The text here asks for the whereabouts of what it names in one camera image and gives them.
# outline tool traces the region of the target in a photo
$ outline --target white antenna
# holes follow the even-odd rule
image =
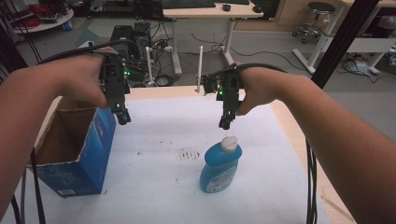
[[[198,62],[198,82],[197,82],[197,89],[195,90],[196,92],[199,93],[199,90],[201,89],[201,73],[202,73],[202,55],[203,55],[204,47],[200,47],[199,50],[199,62]]]
[[[152,79],[152,72],[151,72],[151,59],[149,57],[149,47],[146,47],[146,58],[148,60],[148,75],[149,75],[149,85],[154,83],[154,80]]]

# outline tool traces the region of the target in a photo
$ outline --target floor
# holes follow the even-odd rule
[[[96,43],[107,42],[115,25],[134,24],[135,20],[73,18],[72,22],[73,29],[71,31],[57,27],[30,34],[42,59],[68,49],[74,49],[87,40]],[[169,23],[162,24],[159,21],[150,21],[150,23],[154,42],[171,36],[172,29]],[[202,65],[203,74],[215,72],[226,65],[217,50],[224,37],[225,34],[200,34],[199,32],[178,34],[183,75],[176,76],[173,73],[171,57],[166,52],[159,54],[161,63],[156,63],[153,69],[154,74],[161,67],[163,74],[175,80],[173,85],[196,85],[199,46],[203,46],[205,52]],[[307,44],[302,44],[301,39],[292,37],[291,33],[235,31],[231,54],[235,61],[241,63],[269,63],[281,67],[289,73],[311,77],[291,50],[299,49],[305,57],[309,57],[315,43],[316,40],[309,40]],[[18,48],[28,64],[37,63],[26,41],[19,43]],[[344,62],[345,59],[340,62],[324,90],[336,101],[396,141],[395,73],[392,74],[386,71],[389,69],[377,67],[381,71],[378,76],[355,75],[342,68]],[[156,88],[155,85],[147,85],[147,87]]]

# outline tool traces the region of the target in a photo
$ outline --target office chair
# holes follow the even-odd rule
[[[306,44],[306,37],[308,35],[313,35],[315,38],[318,38],[321,35],[320,28],[316,26],[319,16],[330,15],[335,11],[335,7],[328,3],[310,2],[308,6],[309,6],[309,10],[316,14],[314,20],[311,23],[301,24],[292,33],[294,37],[296,37],[298,33],[302,33],[303,44]]]

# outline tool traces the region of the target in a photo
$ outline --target open cardboard box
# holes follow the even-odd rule
[[[115,127],[109,108],[62,98],[35,148],[38,177],[62,197],[101,193]]]

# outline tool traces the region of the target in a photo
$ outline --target hand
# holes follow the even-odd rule
[[[262,67],[250,67],[240,72],[245,86],[245,99],[239,106],[237,115],[246,115],[257,105],[266,105],[279,97],[282,83],[289,75]]]
[[[102,55],[87,54],[40,64],[37,67],[46,75],[42,78],[48,78],[59,85],[56,96],[62,95],[106,107],[106,97],[98,84],[102,61]]]

